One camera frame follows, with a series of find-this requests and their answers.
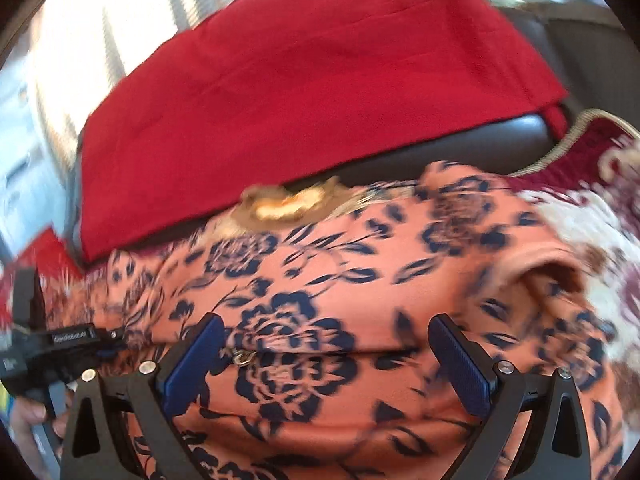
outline gold trim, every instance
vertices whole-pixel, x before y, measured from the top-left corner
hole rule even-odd
[[[613,123],[616,123],[617,126],[620,127],[620,129],[624,130],[631,137],[640,139],[640,132],[638,132],[631,124],[627,123],[625,120],[620,119],[614,114],[605,112],[604,110],[591,108],[589,110],[583,111],[578,116],[578,118],[575,120],[574,126],[571,127],[564,138],[560,142],[558,142],[556,146],[544,157],[542,157],[539,161],[534,162],[530,166],[527,166],[523,170],[511,173],[509,176],[524,176],[531,173],[536,173],[540,170],[544,170],[549,164],[555,162],[569,151],[569,149],[576,143],[576,141],[580,139],[582,134],[587,130],[589,124],[591,124],[591,121],[593,121],[594,119],[608,119]]]
[[[232,353],[234,356],[234,364],[239,368],[243,366],[248,366],[254,360],[257,352],[252,352],[250,350],[241,350],[238,348],[233,348]]]

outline orange floral fabric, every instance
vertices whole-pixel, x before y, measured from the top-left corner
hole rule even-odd
[[[419,181],[369,192],[369,205],[295,229],[220,239],[217,218],[162,254],[116,252],[52,322],[124,326],[132,350],[110,368],[123,373],[219,314],[226,350],[174,419],[212,478],[435,480],[479,423],[426,340],[431,317],[446,312],[521,371],[570,368],[593,478],[612,478],[620,405],[570,248],[500,178],[474,168],[438,162]],[[239,351],[255,352],[248,365],[234,364]],[[161,479],[133,422],[130,432],[147,474]]]

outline red patterned fabric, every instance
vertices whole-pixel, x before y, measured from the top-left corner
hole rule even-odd
[[[41,232],[0,277],[0,330],[7,330],[11,325],[9,300],[17,267],[38,267],[47,303],[52,301],[54,294],[82,276],[53,229]]]
[[[543,170],[519,177],[507,177],[511,189],[553,189],[560,193],[579,190],[582,183],[605,184],[598,173],[598,160],[604,152],[616,148],[616,139],[624,132],[607,118],[596,118],[562,157]]]
[[[84,255],[364,156],[540,112],[566,91],[484,0],[237,0],[89,117]]]

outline black bracket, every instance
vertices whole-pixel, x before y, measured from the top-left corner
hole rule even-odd
[[[187,410],[224,345],[222,319],[206,314],[159,363],[144,362],[119,377],[86,370],[66,428],[61,478],[145,479],[125,426],[125,413],[134,413],[167,480],[208,479],[170,418]]]
[[[506,479],[591,478],[584,414],[569,370],[523,374],[510,362],[492,362],[446,314],[429,323],[428,338],[463,406],[482,423],[442,480],[486,480],[521,412],[529,424]]]
[[[52,421],[66,411],[65,384],[114,357],[123,346],[123,330],[107,331],[92,323],[47,330],[40,276],[33,267],[16,272],[12,317],[11,346],[0,352],[0,380],[12,396],[44,404],[47,420],[35,426],[33,434],[50,476],[57,480],[62,441]]]

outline blue gripper pad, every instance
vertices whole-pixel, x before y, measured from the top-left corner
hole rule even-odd
[[[467,413],[485,418],[491,410],[491,387],[482,372],[440,316],[431,319],[427,332],[431,350]]]
[[[209,369],[221,360],[220,351],[225,343],[222,318],[207,314],[191,329],[187,340],[177,343],[162,358],[156,386],[166,416],[177,416],[187,411],[200,393]]]

